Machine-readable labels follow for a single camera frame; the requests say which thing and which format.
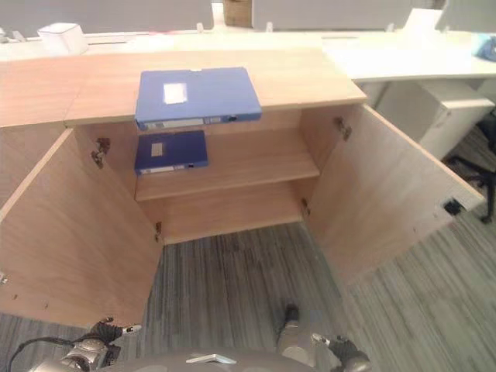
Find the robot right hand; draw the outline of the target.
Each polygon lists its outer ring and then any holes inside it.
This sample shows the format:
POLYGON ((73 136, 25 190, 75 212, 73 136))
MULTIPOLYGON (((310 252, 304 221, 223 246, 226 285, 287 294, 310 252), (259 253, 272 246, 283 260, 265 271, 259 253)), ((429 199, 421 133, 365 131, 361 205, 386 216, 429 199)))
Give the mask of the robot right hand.
POLYGON ((312 340, 323 344, 341 363, 345 363, 353 358, 370 360, 364 352, 358 350, 357 346, 345 336, 329 338, 318 333, 312 333, 312 340))

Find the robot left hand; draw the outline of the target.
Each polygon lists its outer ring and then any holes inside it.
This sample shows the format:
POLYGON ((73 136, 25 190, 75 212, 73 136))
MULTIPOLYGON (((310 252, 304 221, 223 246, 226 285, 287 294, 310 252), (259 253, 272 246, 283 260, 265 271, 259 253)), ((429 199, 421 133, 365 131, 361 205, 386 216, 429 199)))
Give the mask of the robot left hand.
POLYGON ((92 326, 90 333, 105 344, 110 344, 122 336, 138 333, 142 329, 140 324, 117 326, 113 321, 113 317, 101 319, 92 326))

